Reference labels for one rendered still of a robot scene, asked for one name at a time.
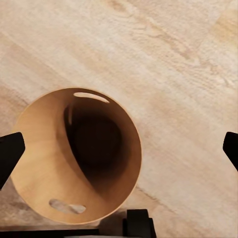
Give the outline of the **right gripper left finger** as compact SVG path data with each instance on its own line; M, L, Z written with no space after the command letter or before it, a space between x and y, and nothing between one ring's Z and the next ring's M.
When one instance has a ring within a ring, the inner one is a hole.
M0 191L25 151L21 132L0 137Z

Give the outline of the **trash can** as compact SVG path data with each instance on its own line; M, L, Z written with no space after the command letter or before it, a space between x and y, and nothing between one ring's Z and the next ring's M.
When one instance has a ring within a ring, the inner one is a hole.
M101 91L49 91L21 113L11 134L18 132L25 151L10 174L12 183L23 201L49 220L70 225L101 220L119 209L138 183L143 147L137 125L120 103ZM58 211L50 207L51 199L85 210Z

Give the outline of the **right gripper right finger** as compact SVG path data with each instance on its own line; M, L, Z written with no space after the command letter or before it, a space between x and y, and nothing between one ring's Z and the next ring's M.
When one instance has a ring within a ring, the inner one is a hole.
M233 133L233 132L226 133L224 143L223 143L223 150L238 171L238 134L237 133Z

